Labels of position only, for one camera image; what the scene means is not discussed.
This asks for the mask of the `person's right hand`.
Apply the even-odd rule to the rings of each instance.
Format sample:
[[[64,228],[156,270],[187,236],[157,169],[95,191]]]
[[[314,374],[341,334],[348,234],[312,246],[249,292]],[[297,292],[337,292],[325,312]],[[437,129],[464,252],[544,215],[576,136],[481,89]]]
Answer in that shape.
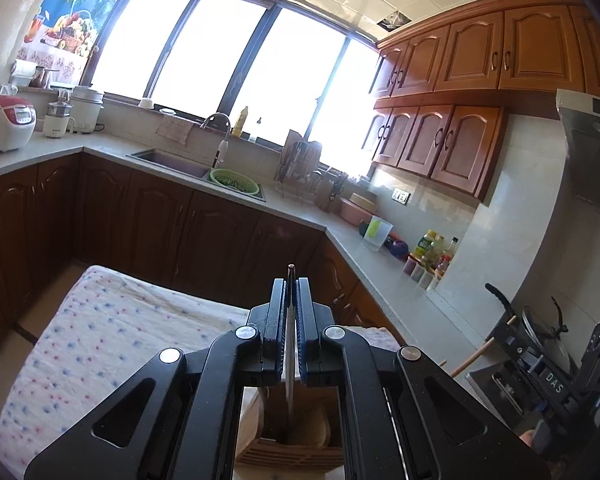
[[[526,445],[528,445],[530,448],[533,446],[534,438],[535,438],[535,429],[534,428],[524,431],[524,433],[521,434],[521,436],[520,436],[520,439]]]

